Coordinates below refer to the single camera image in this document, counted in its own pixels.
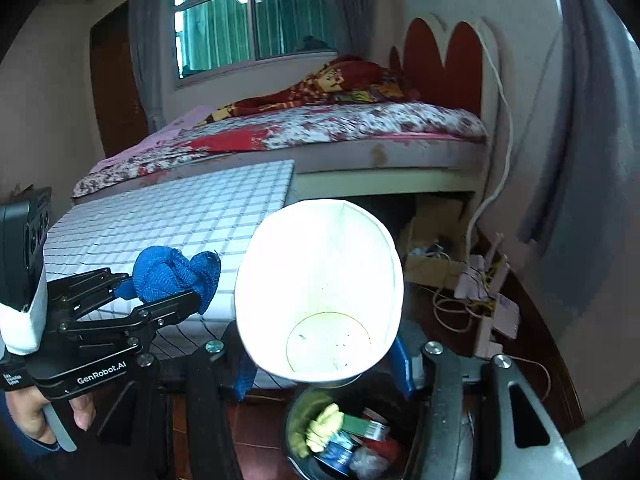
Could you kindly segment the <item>blue knotted cloth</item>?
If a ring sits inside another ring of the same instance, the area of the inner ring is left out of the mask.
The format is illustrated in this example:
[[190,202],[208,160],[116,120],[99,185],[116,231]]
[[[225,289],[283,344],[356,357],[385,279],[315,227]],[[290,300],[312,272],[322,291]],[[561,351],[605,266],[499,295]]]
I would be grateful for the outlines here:
[[204,314],[215,297],[220,274],[221,258],[216,252],[198,252],[186,258],[176,248],[151,246],[138,255],[131,281],[136,296],[146,304],[196,292],[200,297],[198,313]]

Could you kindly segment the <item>beige knotted cloth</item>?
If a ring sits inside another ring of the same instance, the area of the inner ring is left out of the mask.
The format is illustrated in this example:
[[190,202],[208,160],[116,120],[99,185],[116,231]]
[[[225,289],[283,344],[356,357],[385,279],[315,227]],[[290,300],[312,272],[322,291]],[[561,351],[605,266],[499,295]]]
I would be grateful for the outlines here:
[[309,424],[333,402],[328,390],[307,388],[299,393],[288,408],[284,424],[284,440],[288,454],[304,460],[311,452],[306,445]]

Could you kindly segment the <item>green white carton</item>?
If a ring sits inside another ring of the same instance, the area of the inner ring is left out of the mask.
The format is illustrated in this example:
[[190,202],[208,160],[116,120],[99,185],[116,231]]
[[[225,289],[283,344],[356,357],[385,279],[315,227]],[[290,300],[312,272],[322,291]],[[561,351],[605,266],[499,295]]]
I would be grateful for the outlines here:
[[385,441],[388,428],[373,419],[363,419],[355,416],[344,415],[341,430],[353,436],[373,441]]

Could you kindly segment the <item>yellow knotted cloth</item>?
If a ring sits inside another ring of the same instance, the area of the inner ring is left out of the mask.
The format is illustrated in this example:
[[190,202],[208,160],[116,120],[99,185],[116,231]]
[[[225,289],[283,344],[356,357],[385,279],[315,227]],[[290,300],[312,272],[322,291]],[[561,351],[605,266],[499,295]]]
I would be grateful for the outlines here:
[[306,430],[306,445],[313,453],[322,452],[329,440],[343,426],[344,413],[337,404],[328,405],[316,419],[312,420]]

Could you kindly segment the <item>blue patterned paper cup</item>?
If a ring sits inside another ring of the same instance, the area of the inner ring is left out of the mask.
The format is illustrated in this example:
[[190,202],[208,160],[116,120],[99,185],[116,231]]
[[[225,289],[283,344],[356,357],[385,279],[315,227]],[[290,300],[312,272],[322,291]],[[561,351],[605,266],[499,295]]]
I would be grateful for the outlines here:
[[264,372],[346,382],[390,350],[404,288],[378,218],[347,200],[303,200],[270,214],[250,239],[234,288],[236,326]]

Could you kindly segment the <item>red plastic bag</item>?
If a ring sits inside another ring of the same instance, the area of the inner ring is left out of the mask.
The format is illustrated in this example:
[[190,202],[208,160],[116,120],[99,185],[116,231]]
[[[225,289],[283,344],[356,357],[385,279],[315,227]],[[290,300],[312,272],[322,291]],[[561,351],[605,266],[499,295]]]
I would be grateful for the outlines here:
[[393,439],[384,441],[364,439],[363,446],[368,450],[375,452],[376,455],[384,458],[384,460],[387,460],[390,464],[396,462],[400,455],[400,447]]

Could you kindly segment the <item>clear plastic bag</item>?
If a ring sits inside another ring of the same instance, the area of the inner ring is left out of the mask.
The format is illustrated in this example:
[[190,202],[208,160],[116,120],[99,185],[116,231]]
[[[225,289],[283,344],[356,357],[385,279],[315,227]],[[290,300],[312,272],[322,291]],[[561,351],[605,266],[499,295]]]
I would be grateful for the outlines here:
[[390,462],[370,448],[357,448],[352,454],[349,470],[356,474],[359,480],[375,480],[382,477],[390,466]]

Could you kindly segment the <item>black trash bucket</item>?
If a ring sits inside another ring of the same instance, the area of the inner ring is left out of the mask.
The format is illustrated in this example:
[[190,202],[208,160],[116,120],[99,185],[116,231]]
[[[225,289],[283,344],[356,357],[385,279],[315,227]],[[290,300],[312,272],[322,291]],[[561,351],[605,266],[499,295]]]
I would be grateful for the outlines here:
[[[390,378],[375,374],[362,378],[343,388],[328,390],[333,402],[344,415],[382,422],[388,428],[386,440],[395,440],[400,447],[396,462],[390,464],[380,479],[408,479],[416,455],[416,442],[421,427],[421,399],[416,393],[407,400],[393,385]],[[353,436],[358,448],[363,446],[364,438]],[[311,454],[304,460],[296,460],[288,454],[288,463],[301,479],[358,479],[352,471],[348,476],[337,474],[321,465]]]

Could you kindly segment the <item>white power strip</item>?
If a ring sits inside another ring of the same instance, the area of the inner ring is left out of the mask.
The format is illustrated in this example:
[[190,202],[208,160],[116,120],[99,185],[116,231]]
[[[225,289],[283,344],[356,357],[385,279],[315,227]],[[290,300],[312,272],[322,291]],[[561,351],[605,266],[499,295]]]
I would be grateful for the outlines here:
[[520,321],[520,307],[511,299],[499,294],[494,313],[480,319],[474,344],[474,356],[490,360],[501,353],[503,344],[496,339],[496,336],[515,340],[518,336]]

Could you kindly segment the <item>cardboard box under bed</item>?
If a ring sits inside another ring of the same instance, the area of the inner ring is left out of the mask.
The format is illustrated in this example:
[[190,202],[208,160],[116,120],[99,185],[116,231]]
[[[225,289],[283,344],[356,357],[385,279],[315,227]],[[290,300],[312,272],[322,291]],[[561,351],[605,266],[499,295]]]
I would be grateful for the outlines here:
[[464,203],[448,196],[420,195],[416,214],[397,247],[407,282],[454,290],[465,270]]

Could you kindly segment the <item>white grid tablecloth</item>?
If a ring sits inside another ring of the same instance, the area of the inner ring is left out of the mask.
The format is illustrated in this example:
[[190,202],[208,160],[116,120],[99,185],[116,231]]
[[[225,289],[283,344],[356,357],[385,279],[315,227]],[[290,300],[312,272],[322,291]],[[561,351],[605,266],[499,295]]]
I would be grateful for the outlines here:
[[188,258],[216,252],[221,276],[203,314],[158,332],[151,350],[177,359],[222,333],[235,318],[236,276],[258,226],[288,201],[290,160],[221,170],[73,206],[49,230],[49,281],[107,268],[130,273],[143,249],[167,246]]

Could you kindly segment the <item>dark wooden door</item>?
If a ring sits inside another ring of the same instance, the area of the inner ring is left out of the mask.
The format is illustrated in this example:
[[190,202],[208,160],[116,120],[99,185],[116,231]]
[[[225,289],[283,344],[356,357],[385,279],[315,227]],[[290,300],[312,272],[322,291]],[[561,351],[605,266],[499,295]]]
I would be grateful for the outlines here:
[[148,134],[130,56],[128,2],[91,27],[89,58],[96,122],[105,156],[111,157]]

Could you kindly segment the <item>pink bed sheet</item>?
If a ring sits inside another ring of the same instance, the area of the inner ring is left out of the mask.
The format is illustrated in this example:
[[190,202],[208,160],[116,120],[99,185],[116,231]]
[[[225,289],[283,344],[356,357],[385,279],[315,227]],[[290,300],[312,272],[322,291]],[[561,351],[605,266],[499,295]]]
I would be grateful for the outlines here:
[[90,170],[90,174],[95,174],[96,172],[114,166],[119,162],[124,162],[125,160],[134,157],[134,155],[145,153],[152,150],[152,148],[160,148],[172,139],[175,139],[180,132],[192,130],[197,124],[204,122],[205,118],[209,114],[212,114],[213,111],[213,107],[206,105],[199,105],[192,108],[192,110],[189,110],[186,114],[176,118],[173,122],[164,128],[161,128],[157,132],[150,134],[131,148],[127,148],[112,157],[100,160],[96,166]]

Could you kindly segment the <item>grey curtain right side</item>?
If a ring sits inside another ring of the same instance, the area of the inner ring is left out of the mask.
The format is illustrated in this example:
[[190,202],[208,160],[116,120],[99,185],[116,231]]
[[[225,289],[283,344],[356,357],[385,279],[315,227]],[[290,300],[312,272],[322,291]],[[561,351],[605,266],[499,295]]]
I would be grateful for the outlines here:
[[639,167],[639,48],[608,0],[560,0],[560,95],[547,160],[518,231],[542,291],[582,312],[630,217]]

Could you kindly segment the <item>bed with floral sheet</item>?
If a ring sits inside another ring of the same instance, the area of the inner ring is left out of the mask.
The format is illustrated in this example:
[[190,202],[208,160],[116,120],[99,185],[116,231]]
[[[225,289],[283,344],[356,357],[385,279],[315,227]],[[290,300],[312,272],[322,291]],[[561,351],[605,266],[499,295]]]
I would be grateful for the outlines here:
[[185,165],[207,156],[271,152],[298,146],[360,141],[389,136],[483,142],[480,118],[421,102],[311,105],[244,117],[227,118],[180,132],[160,148],[89,173],[74,186],[81,198],[120,182]]

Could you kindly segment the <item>red heart-shaped headboard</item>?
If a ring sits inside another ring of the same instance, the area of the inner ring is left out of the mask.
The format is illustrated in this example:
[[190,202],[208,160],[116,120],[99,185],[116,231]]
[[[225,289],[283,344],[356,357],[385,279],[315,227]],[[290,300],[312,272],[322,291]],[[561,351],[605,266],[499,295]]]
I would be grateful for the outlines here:
[[434,14],[414,18],[388,55],[405,90],[421,101],[466,110],[486,124],[498,117],[499,49],[484,20],[449,28]]

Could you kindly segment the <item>red patterned blanket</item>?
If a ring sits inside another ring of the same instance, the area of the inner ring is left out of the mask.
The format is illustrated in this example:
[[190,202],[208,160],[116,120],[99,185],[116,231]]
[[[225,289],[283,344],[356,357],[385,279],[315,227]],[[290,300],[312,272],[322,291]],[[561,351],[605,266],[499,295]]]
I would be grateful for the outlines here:
[[318,72],[284,90],[218,108],[201,119],[198,126],[302,106],[411,102],[419,98],[419,91],[410,88],[397,70],[355,55],[344,55],[327,62]]

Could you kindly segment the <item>green curtained window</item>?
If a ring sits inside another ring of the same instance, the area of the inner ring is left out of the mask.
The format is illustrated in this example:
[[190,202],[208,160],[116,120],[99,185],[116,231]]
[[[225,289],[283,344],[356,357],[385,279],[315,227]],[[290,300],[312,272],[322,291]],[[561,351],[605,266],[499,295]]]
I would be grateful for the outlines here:
[[181,79],[334,49],[323,0],[174,0],[174,8]]

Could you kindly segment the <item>grey curtain by window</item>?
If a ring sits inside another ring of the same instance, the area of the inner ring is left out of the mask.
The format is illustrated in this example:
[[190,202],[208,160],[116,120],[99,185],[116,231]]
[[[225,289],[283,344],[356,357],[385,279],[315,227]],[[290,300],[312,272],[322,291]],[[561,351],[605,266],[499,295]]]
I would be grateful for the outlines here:
[[339,54],[364,58],[373,32],[374,0],[324,0]]

